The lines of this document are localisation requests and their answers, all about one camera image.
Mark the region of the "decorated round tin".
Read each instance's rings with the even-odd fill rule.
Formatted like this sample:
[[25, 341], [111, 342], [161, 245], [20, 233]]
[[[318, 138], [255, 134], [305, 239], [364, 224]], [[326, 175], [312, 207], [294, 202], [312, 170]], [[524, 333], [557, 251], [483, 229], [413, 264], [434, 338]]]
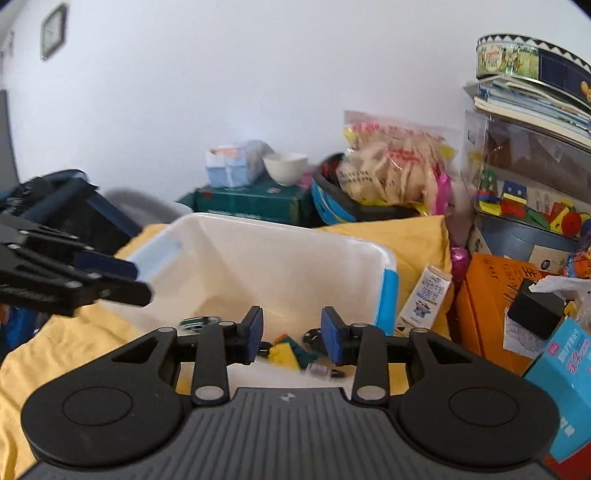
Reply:
[[590, 104], [590, 64], [563, 47], [518, 34], [490, 34], [478, 39], [476, 56], [478, 79], [531, 79]]

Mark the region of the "small black toy car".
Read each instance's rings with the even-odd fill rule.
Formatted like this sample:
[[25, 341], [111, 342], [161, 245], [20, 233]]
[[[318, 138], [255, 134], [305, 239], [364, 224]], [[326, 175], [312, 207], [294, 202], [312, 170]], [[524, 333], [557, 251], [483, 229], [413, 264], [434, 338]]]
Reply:
[[325, 349], [325, 342], [322, 340], [322, 331], [320, 328], [312, 328], [304, 333], [303, 335], [304, 347], [308, 351], [315, 352], [318, 355], [328, 355], [327, 349]]

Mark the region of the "small milk carton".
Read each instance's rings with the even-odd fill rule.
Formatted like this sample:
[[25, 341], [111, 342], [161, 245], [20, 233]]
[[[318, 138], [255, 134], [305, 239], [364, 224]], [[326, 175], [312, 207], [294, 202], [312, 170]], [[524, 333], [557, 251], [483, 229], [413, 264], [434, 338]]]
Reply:
[[402, 308], [396, 329], [408, 334], [414, 328], [430, 330], [452, 284], [452, 275], [435, 265], [425, 267], [412, 294]]

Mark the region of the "snack bag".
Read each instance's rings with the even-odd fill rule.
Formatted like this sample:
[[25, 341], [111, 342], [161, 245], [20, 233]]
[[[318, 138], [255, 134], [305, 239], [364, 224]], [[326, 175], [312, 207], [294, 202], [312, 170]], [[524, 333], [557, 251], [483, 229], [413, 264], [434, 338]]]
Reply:
[[424, 216], [450, 213], [448, 167], [458, 155], [458, 130], [346, 111], [344, 136], [349, 147], [335, 176], [349, 198], [366, 207], [410, 207]]

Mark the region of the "tissue pack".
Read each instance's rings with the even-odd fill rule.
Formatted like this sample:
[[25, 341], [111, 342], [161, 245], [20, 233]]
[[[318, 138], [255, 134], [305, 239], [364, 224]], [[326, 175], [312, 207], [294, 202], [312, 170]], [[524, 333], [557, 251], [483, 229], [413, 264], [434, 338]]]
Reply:
[[255, 183], [266, 167], [263, 157], [273, 148], [262, 140], [212, 148], [205, 153], [208, 184], [214, 188], [242, 188]]

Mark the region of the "yellow cloth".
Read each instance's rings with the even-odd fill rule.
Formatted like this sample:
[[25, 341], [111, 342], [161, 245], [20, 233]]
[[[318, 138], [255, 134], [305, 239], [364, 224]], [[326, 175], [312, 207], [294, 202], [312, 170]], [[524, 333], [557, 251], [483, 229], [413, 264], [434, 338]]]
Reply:
[[[325, 232], [374, 241], [399, 261], [401, 300], [424, 268], [452, 270], [451, 242], [442, 216], [325, 226]], [[94, 304], [75, 317], [53, 316], [1, 364], [1, 477], [16, 479], [34, 463], [20, 425], [25, 400], [38, 387], [137, 338], [129, 322]]]

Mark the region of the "white bowl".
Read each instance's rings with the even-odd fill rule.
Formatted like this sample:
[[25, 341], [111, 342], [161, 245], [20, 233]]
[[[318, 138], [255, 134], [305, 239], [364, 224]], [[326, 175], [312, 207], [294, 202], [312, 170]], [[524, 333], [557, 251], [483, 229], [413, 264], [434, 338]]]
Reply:
[[270, 153], [263, 156], [266, 172], [281, 186], [294, 186], [308, 171], [308, 157], [297, 153]]

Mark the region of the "wall clock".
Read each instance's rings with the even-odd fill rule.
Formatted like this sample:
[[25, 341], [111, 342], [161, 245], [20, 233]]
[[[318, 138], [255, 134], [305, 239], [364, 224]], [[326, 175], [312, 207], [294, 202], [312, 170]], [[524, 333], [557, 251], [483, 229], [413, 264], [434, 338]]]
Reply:
[[69, 5], [62, 2], [42, 22], [40, 34], [41, 59], [47, 61], [66, 41]]

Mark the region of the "light blue box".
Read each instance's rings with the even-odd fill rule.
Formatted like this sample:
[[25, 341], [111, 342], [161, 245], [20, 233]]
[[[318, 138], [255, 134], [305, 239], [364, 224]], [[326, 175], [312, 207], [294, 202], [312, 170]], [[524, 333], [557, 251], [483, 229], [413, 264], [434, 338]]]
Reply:
[[574, 320], [565, 320], [525, 378], [558, 406], [559, 432], [550, 454], [564, 461], [590, 442], [590, 334]]

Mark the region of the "green book box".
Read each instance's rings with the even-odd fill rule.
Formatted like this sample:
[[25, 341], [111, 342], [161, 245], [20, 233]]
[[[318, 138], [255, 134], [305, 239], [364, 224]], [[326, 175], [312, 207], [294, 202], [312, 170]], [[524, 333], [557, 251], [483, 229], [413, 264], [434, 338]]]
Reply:
[[247, 187], [224, 188], [209, 185], [186, 193], [177, 203], [193, 212], [315, 228], [322, 220], [315, 209], [310, 185], [280, 186], [264, 174]]

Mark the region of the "yellow building brick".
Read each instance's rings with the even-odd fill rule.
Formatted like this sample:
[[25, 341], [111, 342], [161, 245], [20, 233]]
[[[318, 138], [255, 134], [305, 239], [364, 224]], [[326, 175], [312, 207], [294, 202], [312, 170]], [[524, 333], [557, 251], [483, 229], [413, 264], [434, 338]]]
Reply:
[[286, 368], [288, 370], [300, 371], [301, 366], [297, 361], [297, 356], [294, 354], [293, 348], [286, 342], [280, 342], [269, 350], [267, 360], [271, 364]]

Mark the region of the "orange box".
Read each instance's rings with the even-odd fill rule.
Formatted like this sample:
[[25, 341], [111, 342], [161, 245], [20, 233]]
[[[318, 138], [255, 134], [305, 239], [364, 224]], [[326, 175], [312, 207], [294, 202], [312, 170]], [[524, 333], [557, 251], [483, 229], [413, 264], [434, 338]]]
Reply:
[[514, 374], [523, 375], [564, 317], [565, 302], [534, 294], [542, 279], [535, 265], [489, 254], [472, 257], [456, 299], [457, 340], [463, 347]]

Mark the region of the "white plastic bin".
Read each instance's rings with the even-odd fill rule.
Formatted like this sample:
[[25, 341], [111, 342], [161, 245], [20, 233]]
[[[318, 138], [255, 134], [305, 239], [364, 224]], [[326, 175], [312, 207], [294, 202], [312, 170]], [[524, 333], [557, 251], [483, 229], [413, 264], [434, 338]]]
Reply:
[[242, 320], [263, 308], [263, 338], [294, 340], [321, 324], [332, 306], [346, 323], [394, 332], [399, 274], [394, 253], [377, 243], [321, 230], [213, 214], [166, 226], [130, 256], [150, 285], [145, 307], [105, 308], [148, 332], [195, 316]]

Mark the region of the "white green toy car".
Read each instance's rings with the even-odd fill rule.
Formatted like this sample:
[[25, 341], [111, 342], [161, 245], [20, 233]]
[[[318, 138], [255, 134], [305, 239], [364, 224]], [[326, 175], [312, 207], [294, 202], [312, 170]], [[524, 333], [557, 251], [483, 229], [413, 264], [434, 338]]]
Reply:
[[190, 317], [181, 320], [177, 325], [177, 329], [182, 335], [197, 335], [202, 329], [204, 329], [204, 327], [219, 322], [221, 322], [221, 318], [218, 316], [205, 315]]

